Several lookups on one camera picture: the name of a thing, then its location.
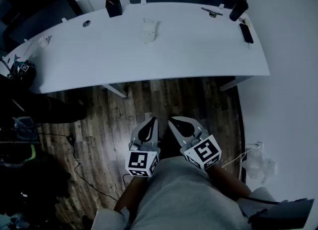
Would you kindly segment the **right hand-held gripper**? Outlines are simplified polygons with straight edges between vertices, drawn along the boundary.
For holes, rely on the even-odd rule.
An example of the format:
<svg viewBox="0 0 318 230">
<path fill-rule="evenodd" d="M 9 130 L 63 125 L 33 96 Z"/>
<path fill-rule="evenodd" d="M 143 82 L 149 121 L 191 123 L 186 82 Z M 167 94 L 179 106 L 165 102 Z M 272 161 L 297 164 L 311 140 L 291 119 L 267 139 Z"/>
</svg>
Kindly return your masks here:
<svg viewBox="0 0 318 230">
<path fill-rule="evenodd" d="M 169 117 L 168 126 L 182 147 L 180 152 L 197 168 L 206 170 L 220 161 L 222 150 L 216 139 L 196 119 L 173 116 Z"/>
</svg>

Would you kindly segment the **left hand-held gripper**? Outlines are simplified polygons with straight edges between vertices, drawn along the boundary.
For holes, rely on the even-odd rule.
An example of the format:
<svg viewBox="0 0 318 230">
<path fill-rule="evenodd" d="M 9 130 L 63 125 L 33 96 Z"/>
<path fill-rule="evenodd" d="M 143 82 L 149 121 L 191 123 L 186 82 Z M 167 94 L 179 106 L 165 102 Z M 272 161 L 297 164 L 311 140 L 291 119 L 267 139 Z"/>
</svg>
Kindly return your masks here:
<svg viewBox="0 0 318 230">
<path fill-rule="evenodd" d="M 152 177 L 160 156 L 159 123 L 152 117 L 139 124 L 132 132 L 125 169 L 134 177 Z"/>
</svg>

